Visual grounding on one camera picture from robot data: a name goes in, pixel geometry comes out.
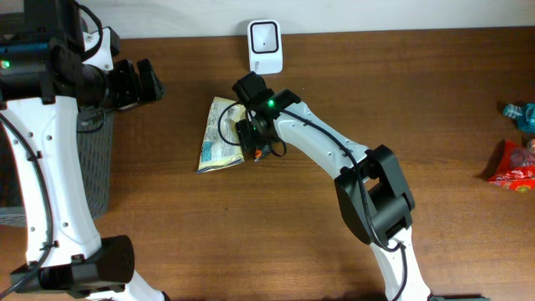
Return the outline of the black silver snack packet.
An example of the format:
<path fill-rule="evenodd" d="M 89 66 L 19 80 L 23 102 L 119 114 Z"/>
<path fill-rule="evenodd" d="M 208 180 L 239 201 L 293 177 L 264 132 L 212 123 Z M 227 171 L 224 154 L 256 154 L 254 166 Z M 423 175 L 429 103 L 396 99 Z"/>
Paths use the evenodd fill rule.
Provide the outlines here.
<path fill-rule="evenodd" d="M 259 162 L 260 160 L 264 159 L 268 155 L 268 152 L 266 150 L 261 150 L 257 148 L 254 151 L 254 161 Z"/>

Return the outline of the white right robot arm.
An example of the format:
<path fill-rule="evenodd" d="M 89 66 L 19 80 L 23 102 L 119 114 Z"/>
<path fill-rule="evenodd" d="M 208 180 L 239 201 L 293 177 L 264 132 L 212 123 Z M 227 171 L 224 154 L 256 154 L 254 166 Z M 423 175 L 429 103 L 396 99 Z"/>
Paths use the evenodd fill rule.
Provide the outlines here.
<path fill-rule="evenodd" d="M 430 300 L 412 244 L 415 199 L 394 152 L 370 149 L 341 135 L 294 92 L 268 88 L 251 72 L 232 87 L 246 109 L 239 122 L 242 148 L 290 144 L 334 181 L 345 226 L 370 246 L 385 283 L 388 300 Z"/>

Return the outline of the yellow white wipes pack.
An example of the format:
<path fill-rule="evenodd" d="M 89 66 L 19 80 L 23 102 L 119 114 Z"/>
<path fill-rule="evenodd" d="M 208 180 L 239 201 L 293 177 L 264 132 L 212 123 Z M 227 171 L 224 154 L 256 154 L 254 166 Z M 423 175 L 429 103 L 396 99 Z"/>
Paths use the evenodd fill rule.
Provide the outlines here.
<path fill-rule="evenodd" d="M 216 171 L 244 162 L 237 123 L 245 119 L 245 107 L 236 101 L 215 97 L 207 117 L 196 173 Z"/>

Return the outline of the orange snack bag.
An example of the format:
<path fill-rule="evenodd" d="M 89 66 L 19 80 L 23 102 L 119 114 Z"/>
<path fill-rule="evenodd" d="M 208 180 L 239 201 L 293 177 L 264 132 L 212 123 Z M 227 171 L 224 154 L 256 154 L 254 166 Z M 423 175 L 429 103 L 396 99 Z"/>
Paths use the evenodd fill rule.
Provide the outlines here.
<path fill-rule="evenodd" d="M 505 140 L 501 160 L 487 182 L 516 192 L 534 189 L 534 152 Z"/>

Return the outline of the blue mouthwash bottle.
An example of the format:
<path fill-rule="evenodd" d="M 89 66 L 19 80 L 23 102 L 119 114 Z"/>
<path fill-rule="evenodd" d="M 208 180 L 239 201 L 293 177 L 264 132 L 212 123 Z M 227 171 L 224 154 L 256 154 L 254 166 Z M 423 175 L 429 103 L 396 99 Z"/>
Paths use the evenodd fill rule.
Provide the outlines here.
<path fill-rule="evenodd" d="M 534 133 L 534 104 L 524 106 L 508 104 L 502 114 L 514 120 L 519 130 L 529 134 Z"/>

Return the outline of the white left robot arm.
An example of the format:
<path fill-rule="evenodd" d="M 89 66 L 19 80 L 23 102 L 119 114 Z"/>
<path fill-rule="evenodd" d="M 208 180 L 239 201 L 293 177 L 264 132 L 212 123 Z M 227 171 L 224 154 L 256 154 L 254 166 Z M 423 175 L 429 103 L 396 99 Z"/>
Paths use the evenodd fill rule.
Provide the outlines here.
<path fill-rule="evenodd" d="M 92 17 L 75 1 L 1 4 L 1 121 L 28 228 L 26 262 L 11 273 L 9 292 L 164 300 L 136 272 L 130 238 L 97 231 L 77 138 L 80 112 L 105 118 L 160 100 L 165 89 L 150 60 L 118 60 L 113 29 L 87 31 Z"/>

